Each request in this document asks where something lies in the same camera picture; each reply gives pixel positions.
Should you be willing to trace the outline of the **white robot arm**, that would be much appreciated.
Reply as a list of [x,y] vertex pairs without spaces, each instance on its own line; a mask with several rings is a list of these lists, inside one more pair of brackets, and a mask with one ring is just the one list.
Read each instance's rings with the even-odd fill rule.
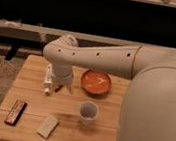
[[74,66],[129,79],[116,141],[176,141],[176,48],[142,44],[81,48],[67,34],[47,43],[43,54],[59,85],[71,83]]

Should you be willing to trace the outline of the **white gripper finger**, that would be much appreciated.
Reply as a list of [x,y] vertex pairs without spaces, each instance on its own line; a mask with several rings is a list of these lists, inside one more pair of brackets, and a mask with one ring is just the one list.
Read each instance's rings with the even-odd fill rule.
[[72,86],[72,84],[68,84],[67,90],[69,91],[69,93],[70,93],[71,95],[74,94],[74,89],[73,89],[73,88],[74,88],[74,87]]

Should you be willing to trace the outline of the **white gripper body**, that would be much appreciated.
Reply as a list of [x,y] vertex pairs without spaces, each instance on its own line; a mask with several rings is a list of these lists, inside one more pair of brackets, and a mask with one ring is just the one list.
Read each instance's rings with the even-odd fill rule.
[[55,86],[71,87],[73,81],[73,70],[69,65],[52,64],[52,78]]

